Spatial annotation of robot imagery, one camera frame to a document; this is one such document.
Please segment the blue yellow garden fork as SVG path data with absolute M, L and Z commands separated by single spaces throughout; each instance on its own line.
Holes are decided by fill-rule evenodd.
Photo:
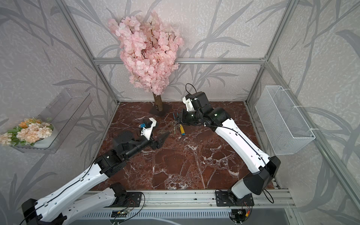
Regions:
M 178 127 L 179 127 L 180 132 L 181 132 L 181 135 L 182 135 L 182 136 L 185 136 L 186 134 L 185 134 L 185 130 L 184 130 L 183 125 L 182 125 L 182 124 L 177 123 L 177 125 L 176 125 L 176 126 L 178 126 Z

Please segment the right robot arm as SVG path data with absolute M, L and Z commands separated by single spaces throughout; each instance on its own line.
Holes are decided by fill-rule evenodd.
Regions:
M 209 127 L 227 141 L 250 171 L 228 190 L 232 203 L 250 194 L 260 195 L 277 174 L 280 159 L 277 156 L 270 157 L 259 149 L 225 109 L 212 107 L 204 92 L 189 93 L 182 101 L 186 107 L 176 121 L 182 125 Z

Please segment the pink cherry blossom tree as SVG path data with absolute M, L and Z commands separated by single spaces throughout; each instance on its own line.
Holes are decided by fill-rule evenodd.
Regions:
M 130 73 L 130 82 L 151 92 L 157 112 L 164 113 L 161 95 L 179 67 L 175 60 L 184 44 L 179 31 L 162 22 L 156 11 L 151 12 L 149 22 L 141 21 L 140 16 L 127 16 L 119 22 L 109 19 L 108 27 L 120 41 L 120 59 Z

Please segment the clear acrylic wall shelf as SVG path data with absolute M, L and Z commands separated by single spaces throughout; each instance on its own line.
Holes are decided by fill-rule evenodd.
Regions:
M 56 153 L 91 102 L 92 97 L 88 92 L 63 89 L 38 116 L 54 126 L 52 135 L 34 146 L 18 145 L 15 149 L 22 153 Z

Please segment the peach flower bouquet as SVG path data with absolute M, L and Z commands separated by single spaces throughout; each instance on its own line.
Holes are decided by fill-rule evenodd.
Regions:
M 1 134 L 1 145 L 3 146 L 25 146 L 33 147 L 36 143 L 48 139 L 54 132 L 53 124 L 38 118 L 26 118 L 18 126 Z

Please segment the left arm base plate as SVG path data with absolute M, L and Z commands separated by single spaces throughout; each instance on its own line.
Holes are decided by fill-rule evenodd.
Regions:
M 140 206 L 142 200 L 142 192 L 127 192 L 121 197 L 116 197 L 114 203 L 109 207 L 130 207 L 135 208 Z

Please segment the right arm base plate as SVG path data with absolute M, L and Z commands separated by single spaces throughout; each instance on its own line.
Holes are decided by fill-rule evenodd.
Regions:
M 231 206 L 242 206 L 252 207 L 254 206 L 254 199 L 252 194 L 248 194 L 243 198 L 236 197 L 233 193 L 216 189 L 216 205 L 218 207 L 231 207 Z

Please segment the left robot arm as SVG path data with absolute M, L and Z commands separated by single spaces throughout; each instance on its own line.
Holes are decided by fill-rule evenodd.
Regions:
M 113 140 L 114 149 L 96 158 L 80 175 L 43 198 L 24 202 L 22 222 L 27 225 L 69 225 L 95 209 L 123 203 L 126 192 L 119 183 L 94 196 L 82 200 L 79 197 L 118 173 L 133 156 L 147 147 L 160 149 L 169 134 L 135 138 L 130 131 L 122 132 Z

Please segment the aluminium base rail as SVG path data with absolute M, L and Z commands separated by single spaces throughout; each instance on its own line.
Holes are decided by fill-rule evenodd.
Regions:
M 215 190 L 142 190 L 141 203 L 134 209 L 215 209 L 221 202 Z M 269 189 L 261 195 L 253 195 L 253 209 L 295 208 L 296 205 L 288 189 Z

